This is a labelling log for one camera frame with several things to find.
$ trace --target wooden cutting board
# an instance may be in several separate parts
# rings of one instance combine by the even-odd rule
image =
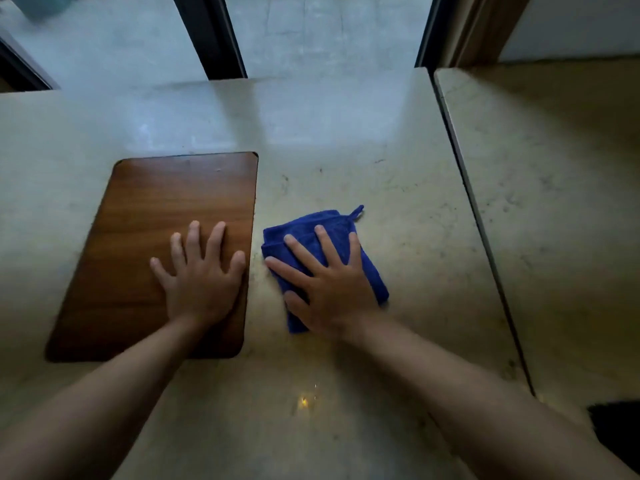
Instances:
[[[254,153],[128,159],[116,163],[46,348],[52,362],[103,361],[167,320],[164,291],[149,269],[174,273],[169,238],[200,222],[202,249],[219,221],[226,271],[236,250],[249,268],[258,157]],[[245,277],[231,314],[192,358],[233,357],[244,340]]]

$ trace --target hand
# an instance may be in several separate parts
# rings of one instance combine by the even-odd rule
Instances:
[[[207,241],[204,259],[200,252],[200,223],[189,225],[185,252],[179,233],[171,236],[171,258],[176,276],[164,270],[160,259],[151,258],[151,269],[166,293],[169,320],[192,320],[210,327],[228,315],[236,301],[244,273],[244,252],[236,251],[229,272],[220,268],[220,244],[225,223],[219,222]]]
[[[307,293],[309,304],[293,291],[284,293],[284,301],[289,311],[309,330],[332,339],[354,342],[363,320],[380,313],[376,296],[362,270],[358,236],[355,232],[349,234],[349,263],[344,265],[324,227],[316,226],[316,235],[328,267],[320,264],[292,235],[284,238],[291,252],[313,277],[274,257],[268,257],[264,262],[270,270]]]

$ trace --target beige countertop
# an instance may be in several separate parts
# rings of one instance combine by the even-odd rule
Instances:
[[[259,154],[242,352],[185,363],[117,478],[462,475],[409,391],[346,347],[287,332],[262,263],[262,229],[316,210],[364,204],[358,233],[390,311],[522,383],[424,70],[180,84],[82,101],[3,95],[0,141],[2,424],[94,367],[45,363],[43,349],[113,164]],[[314,398],[307,409],[302,396]]]
[[[640,61],[437,83],[539,398],[640,397]]]

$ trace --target forearm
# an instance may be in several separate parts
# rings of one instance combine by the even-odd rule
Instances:
[[[386,317],[375,316],[357,342],[418,391],[480,477],[636,478],[532,396]]]
[[[109,478],[203,333],[170,322],[46,403],[0,449],[5,478]]]

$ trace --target blue towel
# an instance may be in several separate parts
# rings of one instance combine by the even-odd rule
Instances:
[[[313,254],[320,263],[322,263],[323,266],[327,266],[326,258],[324,257],[322,247],[320,246],[320,241],[314,231],[315,227],[320,224],[324,226],[327,234],[331,237],[331,241],[335,246],[335,249],[338,251],[338,255],[342,262],[347,264],[349,262],[349,233],[356,232],[354,220],[359,217],[363,209],[364,205],[361,205],[348,216],[340,215],[340,212],[337,210],[324,210],[322,212],[316,212],[314,214],[309,214],[308,216],[300,217],[299,219],[287,222],[286,224],[276,227],[268,227],[263,231],[264,244],[262,245],[262,256],[265,258],[267,256],[273,256],[297,270],[302,271],[306,275],[311,276],[311,272],[309,272],[309,270],[302,265],[295,256],[293,256],[293,253],[286,246],[284,243],[284,236],[286,236],[286,234],[292,234],[292,236],[295,237],[300,244],[306,247],[309,252],[311,252],[311,254]],[[361,253],[362,269],[364,274],[373,288],[378,304],[382,305],[388,300],[389,291],[387,291],[387,287],[382,282],[382,278],[380,278],[378,270],[373,266],[373,263],[365,254],[364,250],[361,250]],[[298,293],[302,299],[308,302],[307,294],[304,291],[293,286],[290,282],[283,280],[277,274],[273,273],[273,275],[278,280],[278,284],[280,285],[280,289],[283,293],[288,290],[293,290]],[[287,325],[289,326],[289,331],[291,333],[300,333],[308,330],[307,327],[292,313],[287,314]]]

